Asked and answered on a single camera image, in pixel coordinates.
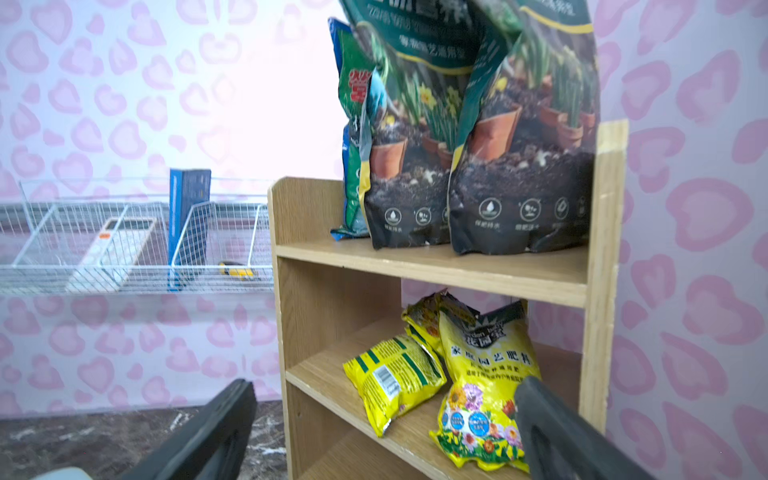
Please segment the plant pot illustration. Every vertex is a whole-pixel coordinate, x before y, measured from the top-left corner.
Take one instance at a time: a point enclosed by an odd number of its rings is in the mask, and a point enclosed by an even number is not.
[[[444,141],[438,144],[437,156],[440,159],[442,169],[448,170],[453,161],[453,152],[448,149],[448,145]]]
[[[558,124],[558,144],[563,150],[579,148],[584,136],[584,127],[579,125],[571,128],[566,124]]]
[[[408,140],[394,144],[374,145],[371,147],[371,171],[378,178],[397,177],[402,171],[402,161],[406,157]]]
[[[522,111],[521,105],[513,104],[512,111],[479,121],[469,139],[469,153],[486,162],[507,153]]]
[[[542,105],[538,110],[538,119],[541,121],[541,136],[545,141],[556,143],[558,125],[568,120],[568,114]]]
[[[426,131],[422,134],[422,146],[424,150],[429,154],[437,154],[438,141],[429,136],[429,132]]]
[[[594,126],[597,122],[597,119],[595,118],[594,114],[588,114],[586,112],[581,112],[579,118],[581,119],[581,126],[584,128],[584,141],[591,143],[594,143]]]

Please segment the wooden bookcase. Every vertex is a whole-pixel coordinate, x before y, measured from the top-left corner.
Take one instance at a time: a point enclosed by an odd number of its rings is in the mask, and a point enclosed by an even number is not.
[[[627,122],[600,126],[588,247],[458,256],[450,245],[374,251],[335,242],[343,186],[283,178],[269,194],[289,478],[528,478],[513,468],[456,468],[428,437],[448,386],[376,438],[342,364],[402,333],[409,278],[585,308],[583,355],[536,345],[545,384],[604,431],[618,272]]]

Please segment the dark green soil bag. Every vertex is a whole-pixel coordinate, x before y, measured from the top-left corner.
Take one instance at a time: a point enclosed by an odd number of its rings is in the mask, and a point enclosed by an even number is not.
[[[458,253],[546,252],[589,232],[599,112],[585,0],[472,0],[483,41],[450,187]]]
[[[373,247],[448,243],[449,170],[479,43],[466,2],[341,5],[376,62],[360,148],[360,194]]]

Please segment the yellow packet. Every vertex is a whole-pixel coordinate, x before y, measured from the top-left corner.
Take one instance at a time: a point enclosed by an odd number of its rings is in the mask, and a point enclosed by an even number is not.
[[[439,326],[453,386],[429,436],[459,468],[476,461],[486,471],[509,464],[529,472],[514,398],[523,378],[541,373],[522,305],[477,316],[446,301]]]
[[[452,302],[460,303],[447,289],[425,296],[413,305],[408,305],[402,311],[402,319],[408,326],[406,333],[416,339],[422,345],[429,346],[441,357],[445,357],[440,341],[439,318],[440,305],[444,298],[450,298]],[[471,307],[466,307],[473,313],[479,313]]]
[[[393,419],[431,399],[445,385],[445,373],[434,352],[406,335],[361,353],[344,364],[344,372],[379,437]]]

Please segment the blue box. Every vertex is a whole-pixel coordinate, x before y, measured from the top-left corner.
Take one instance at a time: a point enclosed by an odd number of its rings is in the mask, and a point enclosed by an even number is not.
[[[208,236],[210,209],[197,208],[190,215],[192,206],[210,200],[210,170],[170,170],[170,202],[168,218],[168,265],[173,262],[179,247],[177,265],[203,265]],[[181,245],[181,232],[189,223]],[[168,289],[182,290],[201,271],[185,269],[169,272]]]

